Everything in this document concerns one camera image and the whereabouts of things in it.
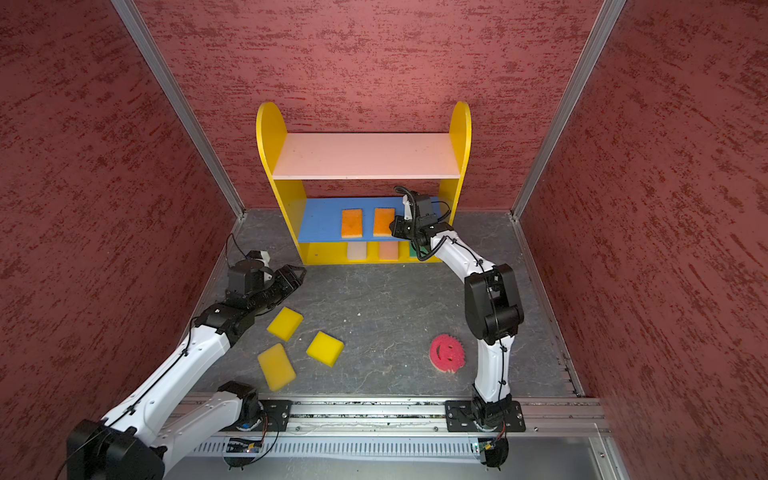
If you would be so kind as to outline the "orange sponge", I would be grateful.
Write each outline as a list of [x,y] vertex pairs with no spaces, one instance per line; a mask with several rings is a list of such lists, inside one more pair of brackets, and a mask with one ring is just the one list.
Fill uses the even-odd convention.
[[342,211],[340,235],[343,239],[362,238],[363,228],[363,210],[345,209]]
[[376,208],[374,211],[373,236],[391,237],[390,225],[395,219],[394,208]]

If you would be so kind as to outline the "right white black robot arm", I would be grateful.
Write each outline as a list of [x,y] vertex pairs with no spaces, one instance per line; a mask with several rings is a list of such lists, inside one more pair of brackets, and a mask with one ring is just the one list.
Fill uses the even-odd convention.
[[408,241],[418,260],[436,257],[463,281],[465,319],[478,341],[474,421],[484,429],[501,425],[513,413],[509,362],[524,322],[515,273],[509,265],[495,264],[470,248],[447,223],[447,216],[435,212],[430,196],[403,186],[395,191],[402,196],[404,213],[390,223],[392,236]]

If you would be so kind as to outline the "green sponge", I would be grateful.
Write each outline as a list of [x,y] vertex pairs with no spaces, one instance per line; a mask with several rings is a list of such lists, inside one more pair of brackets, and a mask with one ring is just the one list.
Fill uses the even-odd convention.
[[417,244],[414,244],[413,242],[409,243],[409,257],[413,259],[417,259],[419,261],[423,261],[425,258],[428,257],[429,248],[420,246]]

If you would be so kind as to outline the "salmon pink sponge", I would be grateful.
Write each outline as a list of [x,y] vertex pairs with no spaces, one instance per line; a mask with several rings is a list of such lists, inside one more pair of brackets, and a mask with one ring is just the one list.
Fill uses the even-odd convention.
[[380,261],[397,261],[399,259],[399,242],[386,241],[379,243]]

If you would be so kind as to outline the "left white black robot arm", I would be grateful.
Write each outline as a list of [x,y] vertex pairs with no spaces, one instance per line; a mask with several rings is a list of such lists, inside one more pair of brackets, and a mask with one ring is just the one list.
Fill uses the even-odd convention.
[[251,251],[229,267],[224,300],[190,320],[162,365],[100,420],[83,420],[72,430],[60,473],[69,479],[161,479],[223,429],[284,432],[291,402],[262,402],[254,387],[236,381],[224,383],[179,419],[170,417],[203,374],[305,276],[300,266],[271,269],[265,251]]

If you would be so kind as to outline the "small yellow square sponge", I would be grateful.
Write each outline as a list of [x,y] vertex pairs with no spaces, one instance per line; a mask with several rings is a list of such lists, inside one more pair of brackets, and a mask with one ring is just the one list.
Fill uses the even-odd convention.
[[332,368],[344,349],[344,343],[325,332],[319,331],[306,350],[307,355]]

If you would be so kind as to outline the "cream white sponge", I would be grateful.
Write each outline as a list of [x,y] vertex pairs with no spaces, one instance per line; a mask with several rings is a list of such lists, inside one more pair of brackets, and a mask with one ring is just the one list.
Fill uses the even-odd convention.
[[346,257],[350,262],[366,261],[368,244],[366,242],[348,242]]

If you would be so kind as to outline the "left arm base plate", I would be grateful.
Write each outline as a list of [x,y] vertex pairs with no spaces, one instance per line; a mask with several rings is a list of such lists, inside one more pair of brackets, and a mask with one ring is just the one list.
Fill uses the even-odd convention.
[[262,399],[259,401],[260,416],[257,431],[280,432],[287,430],[294,403],[291,400]]

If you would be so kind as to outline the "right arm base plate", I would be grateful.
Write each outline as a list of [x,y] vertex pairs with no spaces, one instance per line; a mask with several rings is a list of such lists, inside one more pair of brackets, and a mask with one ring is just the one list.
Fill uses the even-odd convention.
[[522,433],[527,427],[518,401],[505,399],[488,409],[479,400],[448,400],[444,403],[449,432]]

